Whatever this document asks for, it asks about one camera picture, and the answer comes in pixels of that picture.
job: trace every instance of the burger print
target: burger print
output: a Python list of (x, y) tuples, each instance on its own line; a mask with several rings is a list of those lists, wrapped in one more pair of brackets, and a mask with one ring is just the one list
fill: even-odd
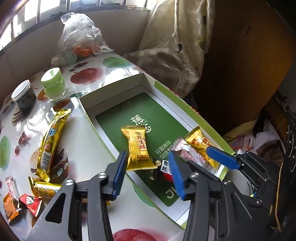
[[(36, 175), (37, 161), (39, 157), (40, 148), (38, 148), (30, 158), (31, 177), (37, 181), (42, 179)], [(69, 160), (65, 149), (57, 146), (51, 167), (51, 183), (62, 183), (69, 174)]]

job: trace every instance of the blue gripper pad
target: blue gripper pad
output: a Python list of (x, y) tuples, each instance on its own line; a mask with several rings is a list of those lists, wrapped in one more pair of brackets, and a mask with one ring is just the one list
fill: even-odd
[(231, 170), (239, 169), (239, 165), (237, 164), (237, 160), (230, 154), (225, 151), (221, 151), (220, 149), (209, 146), (206, 150), (207, 155), (214, 159), (215, 161), (221, 163), (222, 165), (228, 167)]
[(175, 151), (169, 152), (168, 162), (177, 194), (182, 200), (185, 200), (186, 188), (188, 187), (188, 175), (191, 173), (191, 169), (188, 164), (181, 161), (181, 158)]
[(120, 194), (121, 186), (123, 183), (124, 175), (126, 173), (128, 152), (123, 151), (119, 154), (117, 161), (113, 164), (117, 164), (117, 171), (113, 180), (113, 192), (112, 195), (116, 198)]

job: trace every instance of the yellow snack wrapper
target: yellow snack wrapper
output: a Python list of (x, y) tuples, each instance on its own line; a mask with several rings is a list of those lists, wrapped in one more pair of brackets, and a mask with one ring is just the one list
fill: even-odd
[(205, 159), (209, 164), (217, 169), (219, 166), (219, 163), (216, 162), (214, 159), (208, 157), (206, 153), (207, 147), (211, 146), (212, 143), (209, 142), (209, 140), (202, 134), (202, 131), (200, 130), (200, 127), (195, 127), (192, 131), (190, 131), (184, 139), (193, 146)]
[(148, 154), (145, 126), (122, 126), (121, 131), (128, 139), (127, 171), (157, 168)]
[(35, 197), (52, 198), (61, 188), (61, 184), (53, 184), (46, 182), (39, 182), (31, 177), (28, 177), (31, 191)]
[(66, 119), (70, 113), (71, 109), (57, 111), (41, 143), (36, 175), (47, 183), (50, 180), (50, 171), (54, 152), (59, 142)]

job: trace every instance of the white jar lid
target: white jar lid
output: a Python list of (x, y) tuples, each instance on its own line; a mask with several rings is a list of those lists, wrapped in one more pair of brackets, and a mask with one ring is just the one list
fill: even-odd
[(11, 95), (11, 99), (13, 101), (17, 101), (19, 98), (21, 98), (27, 92), (27, 90), (30, 87), (31, 87), (30, 80), (25, 80), (25, 81), (21, 82), (13, 91), (13, 93)]

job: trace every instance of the cabinet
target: cabinet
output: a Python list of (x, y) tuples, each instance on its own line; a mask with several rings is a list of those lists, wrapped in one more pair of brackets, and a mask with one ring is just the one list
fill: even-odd
[(293, 33), (264, 0), (217, 0), (209, 52), (194, 89), (200, 114), (221, 135), (253, 120), (295, 54)]

